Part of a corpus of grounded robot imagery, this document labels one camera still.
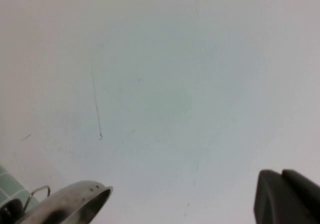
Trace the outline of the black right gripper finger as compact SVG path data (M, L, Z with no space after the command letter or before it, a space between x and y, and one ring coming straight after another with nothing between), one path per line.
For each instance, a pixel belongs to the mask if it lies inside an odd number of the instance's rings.
M263 169L253 212L257 224L318 224L320 186L293 169Z

